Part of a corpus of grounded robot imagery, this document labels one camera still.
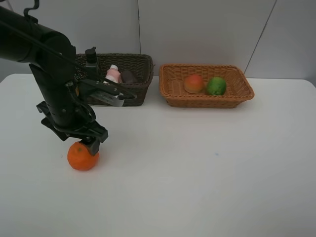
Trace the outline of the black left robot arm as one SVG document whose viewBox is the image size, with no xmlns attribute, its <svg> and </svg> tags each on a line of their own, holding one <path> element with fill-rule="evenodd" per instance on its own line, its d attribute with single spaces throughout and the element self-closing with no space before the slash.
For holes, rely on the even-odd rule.
<svg viewBox="0 0 316 237">
<path fill-rule="evenodd" d="M 80 139 L 91 155 L 108 138 L 75 80 L 76 49 L 68 38 L 38 23 L 26 8 L 19 15 L 0 9 L 0 57 L 28 63 L 44 101 L 37 105 L 42 124 L 61 140 Z"/>
</svg>

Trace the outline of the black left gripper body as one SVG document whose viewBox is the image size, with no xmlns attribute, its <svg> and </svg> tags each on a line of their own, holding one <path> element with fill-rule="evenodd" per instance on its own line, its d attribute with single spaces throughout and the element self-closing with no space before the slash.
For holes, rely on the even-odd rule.
<svg viewBox="0 0 316 237">
<path fill-rule="evenodd" d="M 103 143 L 108 138 L 108 131 L 96 121 L 94 110 L 78 98 L 72 81 L 60 85 L 38 82 L 38 86 L 44 98 L 37 105 L 39 112 L 45 115 L 42 124 L 61 140 L 73 137 Z"/>
</svg>

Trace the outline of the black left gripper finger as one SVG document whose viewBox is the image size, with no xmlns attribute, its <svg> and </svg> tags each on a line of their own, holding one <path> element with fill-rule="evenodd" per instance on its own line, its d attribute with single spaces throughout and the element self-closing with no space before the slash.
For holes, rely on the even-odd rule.
<svg viewBox="0 0 316 237">
<path fill-rule="evenodd" d="M 100 142 L 96 138 L 87 137 L 80 141 L 83 144 L 88 152 L 94 156 L 99 152 Z"/>
</svg>

